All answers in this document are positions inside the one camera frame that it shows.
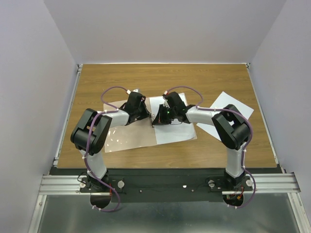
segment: wooden tabletop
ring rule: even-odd
[[[133,90],[139,88],[147,97],[160,96],[173,86],[187,85],[204,96],[202,107],[209,107],[222,91],[254,109],[250,122],[254,137],[246,153],[247,167],[276,167],[268,135],[260,114],[245,65],[198,64],[111,64],[83,65],[77,86],[58,168],[85,167],[80,152],[70,142],[70,134],[86,108],[102,110],[100,96],[104,89],[121,85]],[[190,90],[176,90],[186,94],[188,104],[200,99]],[[127,99],[121,89],[110,90],[109,102]],[[198,139],[104,153],[108,168],[198,168],[225,167],[226,147],[213,136],[195,126]]]

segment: sheet of paper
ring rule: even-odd
[[[187,105],[185,93],[179,94],[182,101]],[[151,112],[155,116],[159,110],[159,105],[164,103],[162,96],[151,97]],[[181,142],[196,138],[193,124],[180,123],[177,119],[172,125],[155,125],[155,137],[157,144],[166,144],[172,142]]]
[[[220,96],[211,105],[211,108],[224,108],[230,103],[235,105],[237,107],[237,109],[239,110],[239,112],[246,119],[249,119],[250,116],[252,115],[253,111],[254,111],[254,109],[252,109],[252,108],[248,107],[247,105],[243,104],[242,102],[236,100],[232,96],[228,95],[226,92],[222,92],[220,94]],[[200,127],[202,130],[206,131],[207,133],[209,133],[210,135],[212,135],[213,137],[216,137],[220,141],[220,137],[217,133],[215,126],[205,125],[205,124],[201,124],[201,123],[198,123],[197,126]]]

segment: white wall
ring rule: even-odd
[[[0,232],[25,233],[76,65],[41,0],[1,1],[0,31]]]
[[[249,62],[285,0],[44,0],[78,63]]]
[[[311,1],[288,0],[250,71],[277,156],[294,171],[311,220]]]

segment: metal frame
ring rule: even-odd
[[[245,64],[247,72],[249,74],[249,64]],[[76,93],[77,84],[81,75],[82,66],[78,65],[78,71],[76,76],[76,81],[74,84],[74,89],[71,95],[70,99],[70,105],[69,109],[67,111],[66,120],[64,122],[62,134],[61,134],[61,140],[59,141],[57,151],[55,154],[55,160],[53,163],[53,166],[57,166],[59,154],[61,151],[61,147],[64,140],[64,135],[69,119],[69,115],[71,112],[73,99]],[[263,122],[268,134],[268,138],[273,150],[273,154],[276,160],[276,163],[278,164],[278,160],[276,157],[276,153],[274,150],[274,146],[270,137],[270,133],[265,121],[264,114],[261,109],[261,105],[258,101],[256,92],[255,96],[259,105],[260,113],[263,118]],[[297,180],[295,178],[294,174],[253,174],[256,180],[257,184],[257,193],[288,193],[289,200],[297,221],[297,224],[299,226],[299,230],[301,233],[310,233],[311,232],[311,226],[308,221],[305,209],[303,207],[299,192],[299,185],[297,183]],[[91,193],[80,193],[80,183],[77,181],[78,176],[43,176],[42,182],[39,189],[39,194],[37,198],[37,202],[35,205],[35,210],[33,213],[32,221],[29,227],[28,232],[29,233],[37,233],[40,225],[40,221],[42,218],[45,202],[47,195],[91,195]],[[92,195],[109,195],[109,193],[92,193]]]

